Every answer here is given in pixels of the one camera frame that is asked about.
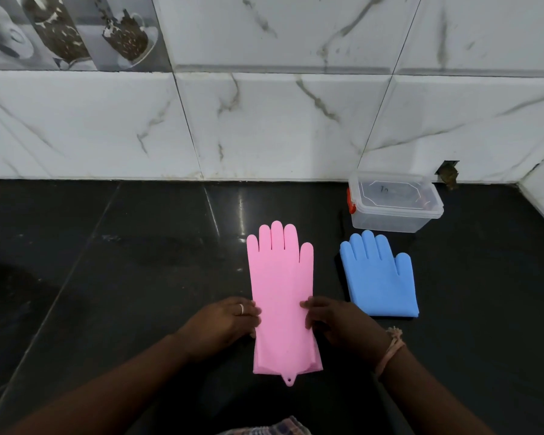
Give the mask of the person's right forearm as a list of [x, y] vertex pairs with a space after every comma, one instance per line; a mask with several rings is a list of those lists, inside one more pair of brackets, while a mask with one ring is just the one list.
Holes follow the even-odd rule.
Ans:
[[415, 435], [496, 435], [457, 400], [406, 347], [378, 379]]

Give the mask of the clear plastic container with lid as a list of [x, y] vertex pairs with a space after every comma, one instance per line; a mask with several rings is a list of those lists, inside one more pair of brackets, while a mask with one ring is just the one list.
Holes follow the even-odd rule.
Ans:
[[347, 203], [352, 225], [359, 230], [416, 233], [444, 212], [429, 178], [400, 173], [352, 173]]

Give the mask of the pale thread wrist band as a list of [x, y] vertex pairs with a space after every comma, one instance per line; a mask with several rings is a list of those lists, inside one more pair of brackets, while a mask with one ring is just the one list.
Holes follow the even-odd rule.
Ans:
[[391, 341], [384, 355], [381, 357], [374, 369], [375, 376], [378, 379], [384, 373], [384, 370], [386, 369], [389, 361], [397, 354], [400, 349], [406, 347], [406, 343], [403, 340], [403, 331], [401, 329], [397, 327], [389, 327], [388, 329], [386, 329], [386, 332], [391, 338]]

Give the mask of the person's right hand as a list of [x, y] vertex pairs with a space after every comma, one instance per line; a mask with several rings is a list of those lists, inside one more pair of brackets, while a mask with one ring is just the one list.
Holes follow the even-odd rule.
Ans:
[[332, 332], [322, 332], [334, 346], [345, 349], [375, 368], [391, 338], [354, 303], [334, 299]]

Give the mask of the pink silicone glove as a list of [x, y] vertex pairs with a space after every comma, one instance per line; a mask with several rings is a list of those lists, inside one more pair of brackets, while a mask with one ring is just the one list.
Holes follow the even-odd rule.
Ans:
[[300, 303], [313, 295], [314, 249], [299, 245], [294, 225], [262, 225], [247, 237], [252, 298], [261, 309], [254, 373], [281, 376], [291, 387], [299, 375], [322, 371], [319, 347]]

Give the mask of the person's checked clothing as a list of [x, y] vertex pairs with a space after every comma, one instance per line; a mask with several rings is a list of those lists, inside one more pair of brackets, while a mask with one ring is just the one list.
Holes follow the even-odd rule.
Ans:
[[312, 432], [296, 417], [290, 416], [275, 424], [235, 428], [217, 435], [312, 435]]

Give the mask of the blue silicone glove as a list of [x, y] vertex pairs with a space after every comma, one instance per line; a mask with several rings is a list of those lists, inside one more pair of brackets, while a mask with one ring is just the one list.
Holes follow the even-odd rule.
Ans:
[[407, 253], [394, 256], [387, 238], [370, 230], [354, 233], [340, 246], [351, 301], [376, 317], [416, 318], [413, 264]]

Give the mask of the person's left hand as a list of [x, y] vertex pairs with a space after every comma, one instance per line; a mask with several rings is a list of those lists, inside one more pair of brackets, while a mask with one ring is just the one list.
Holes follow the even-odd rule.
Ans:
[[190, 361], [202, 361], [240, 338], [234, 333], [234, 298], [211, 303], [194, 314], [177, 332]]

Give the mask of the person's left forearm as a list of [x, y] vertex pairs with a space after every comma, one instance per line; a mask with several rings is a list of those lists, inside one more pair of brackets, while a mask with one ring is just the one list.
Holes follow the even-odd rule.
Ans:
[[189, 361], [181, 332], [25, 417], [2, 435], [121, 435]]

